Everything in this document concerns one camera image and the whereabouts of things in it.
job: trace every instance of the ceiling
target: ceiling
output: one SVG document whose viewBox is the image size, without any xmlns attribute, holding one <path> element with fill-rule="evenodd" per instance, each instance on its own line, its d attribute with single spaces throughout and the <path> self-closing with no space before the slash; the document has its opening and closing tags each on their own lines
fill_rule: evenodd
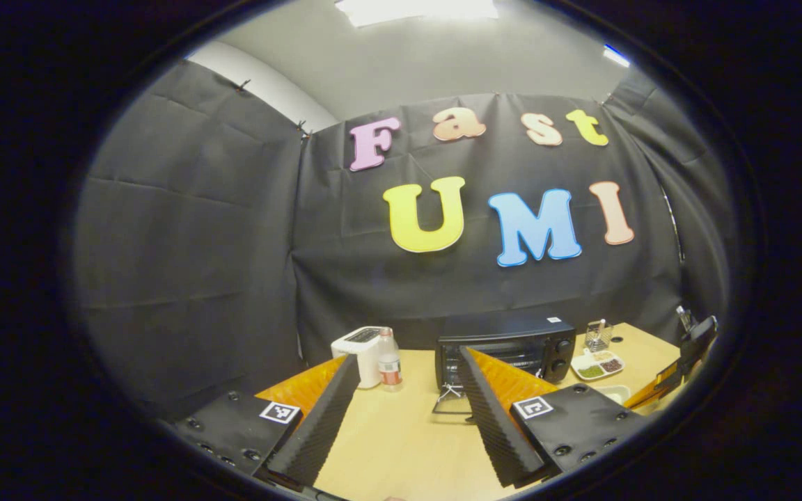
<svg viewBox="0 0 802 501">
<path fill-rule="evenodd" d="M 503 92 L 602 101 L 627 72 L 601 38 L 528 0 L 498 19 L 393 20 L 354 28 L 333 0 L 294 0 L 219 38 L 296 83 L 339 120 L 450 95 Z"/>
</svg>

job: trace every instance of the white tray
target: white tray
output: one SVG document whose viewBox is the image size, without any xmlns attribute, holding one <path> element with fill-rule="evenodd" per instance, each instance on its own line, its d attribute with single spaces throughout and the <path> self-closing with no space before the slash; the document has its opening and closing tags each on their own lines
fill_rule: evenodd
<svg viewBox="0 0 802 501">
<path fill-rule="evenodd" d="M 608 356 L 608 358 L 604 360 L 596 360 L 598 356 L 599 358 L 601 358 L 602 356 Z M 616 360 L 618 364 L 621 365 L 621 367 L 618 368 L 618 370 L 608 371 L 605 367 L 602 367 L 602 364 L 611 362 L 612 360 Z M 592 367 L 593 365 L 596 365 L 596 367 L 602 370 L 601 375 L 597 375 L 596 377 L 584 377 L 583 375 L 580 374 L 581 370 Z M 612 374 L 620 373 L 621 371 L 624 370 L 624 361 L 621 359 L 620 356 L 615 355 L 614 353 L 608 351 L 607 349 L 595 353 L 591 353 L 589 349 L 584 349 L 582 356 L 575 356 L 575 358 L 571 359 L 571 370 L 574 371 L 574 374 L 580 379 L 584 381 L 593 381 L 599 378 L 610 376 Z"/>
</svg>

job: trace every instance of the green food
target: green food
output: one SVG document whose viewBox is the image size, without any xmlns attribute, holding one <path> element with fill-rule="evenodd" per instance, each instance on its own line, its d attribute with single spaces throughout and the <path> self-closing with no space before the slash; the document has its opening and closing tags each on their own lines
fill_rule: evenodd
<svg viewBox="0 0 802 501">
<path fill-rule="evenodd" d="M 605 371 L 599 368 L 598 365 L 591 365 L 591 367 L 580 369 L 577 371 L 577 374 L 580 374 L 583 377 L 596 377 L 605 374 Z"/>
</svg>

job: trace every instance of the bottle label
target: bottle label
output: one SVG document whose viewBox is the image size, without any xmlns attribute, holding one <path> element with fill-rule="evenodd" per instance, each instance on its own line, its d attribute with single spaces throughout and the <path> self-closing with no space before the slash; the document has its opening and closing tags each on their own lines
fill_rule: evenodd
<svg viewBox="0 0 802 501">
<path fill-rule="evenodd" d="M 379 362 L 379 374 L 384 384 L 401 383 L 401 361 Z"/>
</svg>

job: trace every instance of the wooden table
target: wooden table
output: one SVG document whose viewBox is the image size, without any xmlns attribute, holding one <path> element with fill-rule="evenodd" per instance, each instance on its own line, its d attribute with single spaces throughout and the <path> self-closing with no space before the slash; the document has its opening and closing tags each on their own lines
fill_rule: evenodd
<svg viewBox="0 0 802 501">
<path fill-rule="evenodd" d="M 623 340 L 608 349 L 623 359 L 624 370 L 592 381 L 593 387 L 622 384 L 636 393 L 679 356 L 677 347 L 629 324 L 614 329 Z M 575 356 L 582 353 L 583 334 Z M 493 501 L 522 491 L 500 486 L 474 424 L 432 413 L 439 397 L 434 356 L 432 350 L 402 349 L 401 390 L 379 385 L 354 391 L 315 488 L 353 501 Z M 557 386 L 579 381 L 569 371 Z M 637 412 L 656 412 L 673 395 Z"/>
</svg>

